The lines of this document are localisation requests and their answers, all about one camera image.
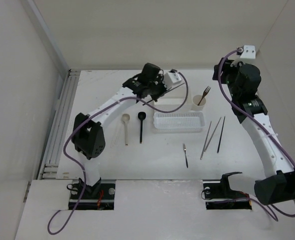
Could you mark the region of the black chopstick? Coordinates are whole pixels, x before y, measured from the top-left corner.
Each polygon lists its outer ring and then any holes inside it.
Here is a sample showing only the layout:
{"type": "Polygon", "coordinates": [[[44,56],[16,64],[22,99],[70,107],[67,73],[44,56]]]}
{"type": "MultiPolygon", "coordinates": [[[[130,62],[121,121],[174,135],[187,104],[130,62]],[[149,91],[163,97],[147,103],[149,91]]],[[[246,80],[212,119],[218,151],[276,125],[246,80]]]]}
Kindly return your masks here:
{"type": "MultiPolygon", "coordinates": [[[[164,92],[161,96],[159,96],[158,99],[161,98],[161,97],[164,97],[166,94],[170,93],[171,91],[173,91],[173,90],[175,90],[175,89],[177,89],[177,88],[179,88],[179,87],[181,87],[183,85],[185,85],[185,83],[181,83],[181,84],[179,84],[179,85],[177,85],[175,87],[172,87],[171,89],[169,89],[166,92],[164,92]]],[[[146,104],[149,104],[151,102],[157,102],[158,99],[157,100],[151,99],[151,100],[147,101],[146,103],[144,103],[143,106],[146,105],[146,104]]]]}
{"type": "Polygon", "coordinates": [[[225,121],[226,121],[226,116],[223,118],[223,123],[220,131],[220,136],[219,136],[219,141],[218,141],[218,146],[217,146],[217,154],[220,152],[220,147],[221,147],[221,142],[222,142],[222,137],[223,137],[223,132],[224,132],[224,126],[225,126],[225,121]]]}

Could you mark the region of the brown wooden fork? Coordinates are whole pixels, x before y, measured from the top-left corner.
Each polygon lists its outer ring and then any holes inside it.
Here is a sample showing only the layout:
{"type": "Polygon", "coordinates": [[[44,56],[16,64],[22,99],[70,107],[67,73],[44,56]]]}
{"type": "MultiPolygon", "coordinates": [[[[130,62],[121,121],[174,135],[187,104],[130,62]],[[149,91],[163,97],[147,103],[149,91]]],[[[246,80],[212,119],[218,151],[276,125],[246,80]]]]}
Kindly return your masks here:
{"type": "Polygon", "coordinates": [[[210,90],[211,90],[211,87],[210,86],[207,86],[205,88],[205,90],[202,93],[202,97],[201,97],[201,99],[199,100],[199,102],[197,104],[198,106],[201,104],[201,102],[203,101],[203,99],[208,95],[208,93],[210,92],[210,90]]]}

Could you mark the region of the clear chopstick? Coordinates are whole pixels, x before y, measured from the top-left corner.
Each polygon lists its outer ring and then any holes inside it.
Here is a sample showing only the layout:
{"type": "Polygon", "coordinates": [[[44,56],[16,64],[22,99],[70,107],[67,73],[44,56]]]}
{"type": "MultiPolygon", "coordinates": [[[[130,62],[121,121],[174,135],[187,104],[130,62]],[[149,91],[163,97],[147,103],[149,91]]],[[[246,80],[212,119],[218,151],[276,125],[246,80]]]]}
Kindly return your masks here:
{"type": "Polygon", "coordinates": [[[113,136],[112,136],[112,140],[111,140],[111,144],[110,147],[113,148],[114,146],[117,145],[118,143],[118,139],[119,139],[119,135],[120,135],[120,124],[117,123],[113,132],[113,136]]]}

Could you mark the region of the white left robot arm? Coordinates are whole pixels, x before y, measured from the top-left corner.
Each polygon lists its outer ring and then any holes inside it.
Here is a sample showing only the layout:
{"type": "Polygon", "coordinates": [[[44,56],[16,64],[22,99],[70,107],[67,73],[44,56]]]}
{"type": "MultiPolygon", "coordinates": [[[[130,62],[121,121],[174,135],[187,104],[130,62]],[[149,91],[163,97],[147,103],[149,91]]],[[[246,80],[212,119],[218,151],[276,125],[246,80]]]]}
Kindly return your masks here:
{"type": "Polygon", "coordinates": [[[126,80],[101,107],[75,117],[73,129],[77,132],[71,139],[75,150],[87,160],[97,158],[106,145],[104,130],[115,118],[147,96],[156,101],[173,85],[171,78],[162,74],[157,65],[146,63],[141,73],[126,80]]]}

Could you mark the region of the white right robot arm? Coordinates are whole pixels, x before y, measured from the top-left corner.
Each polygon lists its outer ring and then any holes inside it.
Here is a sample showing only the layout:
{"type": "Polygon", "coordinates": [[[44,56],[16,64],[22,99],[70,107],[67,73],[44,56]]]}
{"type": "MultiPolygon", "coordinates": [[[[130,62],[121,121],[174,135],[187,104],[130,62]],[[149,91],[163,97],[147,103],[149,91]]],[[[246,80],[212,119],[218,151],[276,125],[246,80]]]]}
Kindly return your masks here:
{"type": "Polygon", "coordinates": [[[263,164],[265,178],[255,180],[254,194],[263,205],[295,200],[295,165],[281,146],[270,123],[268,110],[257,95],[260,70],[249,63],[222,58],[214,66],[213,80],[227,85],[239,123],[250,136],[263,164]]]}

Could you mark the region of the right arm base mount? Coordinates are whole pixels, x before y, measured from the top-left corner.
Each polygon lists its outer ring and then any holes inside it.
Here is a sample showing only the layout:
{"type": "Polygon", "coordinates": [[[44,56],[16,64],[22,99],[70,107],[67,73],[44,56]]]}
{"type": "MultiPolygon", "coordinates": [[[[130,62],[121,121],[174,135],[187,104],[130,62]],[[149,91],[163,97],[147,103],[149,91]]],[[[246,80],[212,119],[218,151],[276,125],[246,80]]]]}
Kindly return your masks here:
{"type": "Polygon", "coordinates": [[[220,179],[206,179],[202,181],[203,190],[201,197],[205,200],[206,210],[252,210],[250,200],[234,200],[248,198],[249,195],[230,188],[229,177],[241,173],[239,171],[229,172],[223,174],[220,179]]]}

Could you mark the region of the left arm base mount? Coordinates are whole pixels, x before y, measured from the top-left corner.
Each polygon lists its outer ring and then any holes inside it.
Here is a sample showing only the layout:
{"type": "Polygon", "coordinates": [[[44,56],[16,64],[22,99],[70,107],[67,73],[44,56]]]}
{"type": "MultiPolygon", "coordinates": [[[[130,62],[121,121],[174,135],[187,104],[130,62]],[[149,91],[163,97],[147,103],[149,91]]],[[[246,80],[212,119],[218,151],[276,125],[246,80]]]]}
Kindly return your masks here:
{"type": "MultiPolygon", "coordinates": [[[[78,181],[69,183],[66,188],[70,191],[68,209],[72,210],[81,195],[84,182],[78,181]]],[[[99,180],[93,186],[87,185],[76,210],[110,211],[115,206],[116,181],[99,180]]]]}

